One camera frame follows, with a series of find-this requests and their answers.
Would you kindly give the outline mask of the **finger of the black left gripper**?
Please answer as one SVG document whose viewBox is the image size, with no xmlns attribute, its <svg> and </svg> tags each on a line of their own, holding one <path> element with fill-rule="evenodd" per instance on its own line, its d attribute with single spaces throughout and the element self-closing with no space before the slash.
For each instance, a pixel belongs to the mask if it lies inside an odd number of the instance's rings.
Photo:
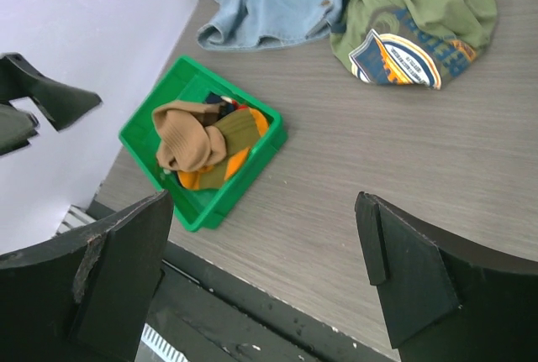
<svg viewBox="0 0 538 362">
<path fill-rule="evenodd" d="M 102 103 L 95 93 L 54 81 L 21 54 L 1 55 L 1 104 L 29 98 L 50 124 L 61 131 Z"/>
</svg>

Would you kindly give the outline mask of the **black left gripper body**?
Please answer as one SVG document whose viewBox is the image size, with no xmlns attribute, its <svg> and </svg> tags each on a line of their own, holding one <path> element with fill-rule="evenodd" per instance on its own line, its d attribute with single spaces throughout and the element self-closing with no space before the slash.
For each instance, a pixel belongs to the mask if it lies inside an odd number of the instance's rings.
<svg viewBox="0 0 538 362">
<path fill-rule="evenodd" d="M 21 150 L 39 135 L 39 120 L 30 112 L 19 110 L 11 104 L 1 104 L 0 153 L 1 156 Z"/>
</svg>

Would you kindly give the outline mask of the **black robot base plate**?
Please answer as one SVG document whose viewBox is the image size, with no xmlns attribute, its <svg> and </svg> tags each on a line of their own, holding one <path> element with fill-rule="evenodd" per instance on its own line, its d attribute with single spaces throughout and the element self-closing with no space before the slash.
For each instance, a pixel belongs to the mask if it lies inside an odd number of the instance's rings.
<svg viewBox="0 0 538 362">
<path fill-rule="evenodd" d="M 172 242 L 142 338 L 174 361 L 387 360 Z"/>
</svg>

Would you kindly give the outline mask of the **navy santa sock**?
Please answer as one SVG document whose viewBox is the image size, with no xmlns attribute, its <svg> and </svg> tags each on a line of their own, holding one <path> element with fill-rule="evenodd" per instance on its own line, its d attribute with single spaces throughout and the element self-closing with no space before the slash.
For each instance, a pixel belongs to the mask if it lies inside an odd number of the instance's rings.
<svg viewBox="0 0 538 362">
<path fill-rule="evenodd" d="M 217 104 L 219 106 L 219 113 L 217 117 L 218 120 L 226 117 L 227 115 L 229 115 L 230 113 L 233 113 L 236 110 L 247 108 L 245 104 L 239 103 L 230 97 L 219 96 L 213 92 L 210 92 L 206 96 L 203 103 L 204 104 Z"/>
</svg>

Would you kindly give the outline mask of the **olive orange sock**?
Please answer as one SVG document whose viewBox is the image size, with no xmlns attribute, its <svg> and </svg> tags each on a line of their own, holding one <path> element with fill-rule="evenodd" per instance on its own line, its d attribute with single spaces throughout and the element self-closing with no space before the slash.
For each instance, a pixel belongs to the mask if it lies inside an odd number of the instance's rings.
<svg viewBox="0 0 538 362">
<path fill-rule="evenodd" d="M 191 191 L 219 189 L 242 168 L 250 152 L 251 147 L 246 147 L 218 164 L 204 166 L 193 172 L 178 171 L 178 182 L 183 188 Z"/>
<path fill-rule="evenodd" d="M 268 131 L 270 124 L 259 110 L 241 108 L 221 118 L 214 127 L 223 135 L 226 155 L 252 149 Z"/>
</svg>

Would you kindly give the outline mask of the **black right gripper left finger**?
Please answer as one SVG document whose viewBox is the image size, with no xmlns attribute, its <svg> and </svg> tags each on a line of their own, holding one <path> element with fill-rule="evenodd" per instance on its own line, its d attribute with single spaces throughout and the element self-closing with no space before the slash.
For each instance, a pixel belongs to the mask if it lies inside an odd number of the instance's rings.
<svg viewBox="0 0 538 362">
<path fill-rule="evenodd" d="M 1 257 L 3 361 L 133 361 L 173 203 L 161 191 Z"/>
</svg>

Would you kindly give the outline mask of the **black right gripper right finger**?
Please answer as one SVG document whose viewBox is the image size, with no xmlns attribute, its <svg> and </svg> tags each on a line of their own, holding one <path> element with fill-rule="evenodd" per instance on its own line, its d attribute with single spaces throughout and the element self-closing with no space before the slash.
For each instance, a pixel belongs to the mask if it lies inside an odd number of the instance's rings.
<svg viewBox="0 0 538 362">
<path fill-rule="evenodd" d="M 535 361 L 537 263 L 360 192 L 356 224 L 402 361 Z"/>
</svg>

